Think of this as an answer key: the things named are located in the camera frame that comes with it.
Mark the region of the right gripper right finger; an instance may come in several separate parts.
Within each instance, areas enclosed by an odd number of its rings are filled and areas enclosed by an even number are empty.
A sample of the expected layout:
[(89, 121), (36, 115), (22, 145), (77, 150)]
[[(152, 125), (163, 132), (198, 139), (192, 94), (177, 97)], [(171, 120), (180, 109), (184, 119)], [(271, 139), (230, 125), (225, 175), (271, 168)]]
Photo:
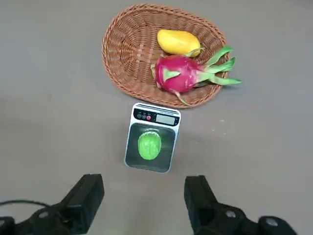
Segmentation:
[(279, 217), (266, 215), (254, 222), (241, 209), (218, 202), (203, 175), (185, 178), (184, 200), (195, 235), (297, 234)]

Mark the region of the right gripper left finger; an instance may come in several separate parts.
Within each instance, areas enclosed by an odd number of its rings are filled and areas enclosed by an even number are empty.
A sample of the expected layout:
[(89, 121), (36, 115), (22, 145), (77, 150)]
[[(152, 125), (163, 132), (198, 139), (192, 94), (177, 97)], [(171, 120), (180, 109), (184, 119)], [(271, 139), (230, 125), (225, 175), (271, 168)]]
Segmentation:
[(68, 194), (53, 205), (16, 199), (0, 203), (30, 204), (41, 206), (28, 219), (16, 223), (11, 216), (0, 218), (2, 235), (85, 235), (88, 233), (95, 215), (104, 198), (104, 185), (101, 174), (85, 174)]

